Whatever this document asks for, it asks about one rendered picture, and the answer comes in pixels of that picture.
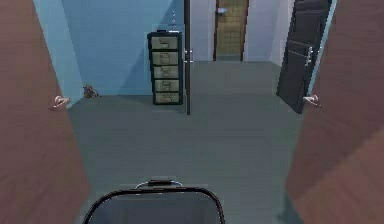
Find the black chest of drawers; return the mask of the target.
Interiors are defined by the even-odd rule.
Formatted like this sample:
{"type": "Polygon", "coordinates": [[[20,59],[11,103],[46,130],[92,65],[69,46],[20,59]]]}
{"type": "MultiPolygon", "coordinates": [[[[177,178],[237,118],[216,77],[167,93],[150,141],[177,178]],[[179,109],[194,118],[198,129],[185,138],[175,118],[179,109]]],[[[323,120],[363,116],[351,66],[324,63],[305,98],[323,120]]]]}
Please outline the black chest of drawers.
{"type": "Polygon", "coordinates": [[[147,34],[153,103],[183,104],[182,34],[157,30],[147,34]]]}

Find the dark thin room door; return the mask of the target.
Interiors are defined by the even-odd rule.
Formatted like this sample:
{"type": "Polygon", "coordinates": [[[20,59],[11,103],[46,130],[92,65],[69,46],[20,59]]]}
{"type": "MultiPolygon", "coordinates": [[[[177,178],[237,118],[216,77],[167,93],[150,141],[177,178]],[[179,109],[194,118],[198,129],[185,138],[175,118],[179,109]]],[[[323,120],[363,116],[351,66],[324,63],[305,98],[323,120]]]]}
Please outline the dark thin room door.
{"type": "Polygon", "coordinates": [[[186,88],[186,114],[191,114],[190,95],[190,0],[184,0],[184,30],[185,30],[185,88],[186,88]]]}

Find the tan tiled room door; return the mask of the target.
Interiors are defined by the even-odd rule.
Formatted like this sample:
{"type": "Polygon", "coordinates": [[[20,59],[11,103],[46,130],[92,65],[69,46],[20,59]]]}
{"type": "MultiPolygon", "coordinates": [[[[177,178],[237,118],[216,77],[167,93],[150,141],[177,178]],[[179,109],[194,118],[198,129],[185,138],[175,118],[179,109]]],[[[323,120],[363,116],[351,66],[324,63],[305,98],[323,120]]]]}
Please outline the tan tiled room door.
{"type": "Polygon", "coordinates": [[[216,0],[214,61],[242,61],[249,0],[216,0]],[[226,8],[217,14],[218,8],[226,8]]]}

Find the small brown object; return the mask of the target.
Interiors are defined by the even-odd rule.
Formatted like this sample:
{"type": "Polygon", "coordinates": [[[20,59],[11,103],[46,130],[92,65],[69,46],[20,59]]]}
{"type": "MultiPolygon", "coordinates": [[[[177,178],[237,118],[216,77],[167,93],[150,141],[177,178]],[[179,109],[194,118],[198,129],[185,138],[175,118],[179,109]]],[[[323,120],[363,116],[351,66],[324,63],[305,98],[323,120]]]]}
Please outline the small brown object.
{"type": "Polygon", "coordinates": [[[85,98],[96,98],[100,96],[100,94],[91,85],[85,85],[83,90],[85,98]]]}

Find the black panelled room door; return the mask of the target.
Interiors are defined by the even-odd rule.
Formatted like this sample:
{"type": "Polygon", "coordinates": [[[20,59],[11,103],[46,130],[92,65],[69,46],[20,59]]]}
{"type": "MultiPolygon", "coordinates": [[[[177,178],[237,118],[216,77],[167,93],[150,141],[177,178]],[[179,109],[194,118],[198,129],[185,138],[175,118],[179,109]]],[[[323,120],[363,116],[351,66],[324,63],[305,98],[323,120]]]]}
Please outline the black panelled room door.
{"type": "Polygon", "coordinates": [[[307,96],[332,0],[295,0],[277,92],[294,112],[301,114],[307,96]],[[305,66],[308,47],[312,62],[305,66]]]}

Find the brown wooden room door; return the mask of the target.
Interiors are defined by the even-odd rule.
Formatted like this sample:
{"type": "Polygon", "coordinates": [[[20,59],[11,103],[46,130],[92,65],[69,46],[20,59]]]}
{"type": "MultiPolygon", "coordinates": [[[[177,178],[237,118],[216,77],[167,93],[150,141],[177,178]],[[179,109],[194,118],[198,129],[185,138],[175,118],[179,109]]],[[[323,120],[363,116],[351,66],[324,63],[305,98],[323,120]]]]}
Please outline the brown wooden room door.
{"type": "Polygon", "coordinates": [[[303,224],[384,224],[384,0],[337,0],[286,192],[303,224]]]}
{"type": "Polygon", "coordinates": [[[0,224],[74,224],[90,191],[33,0],[0,0],[0,224]]]}

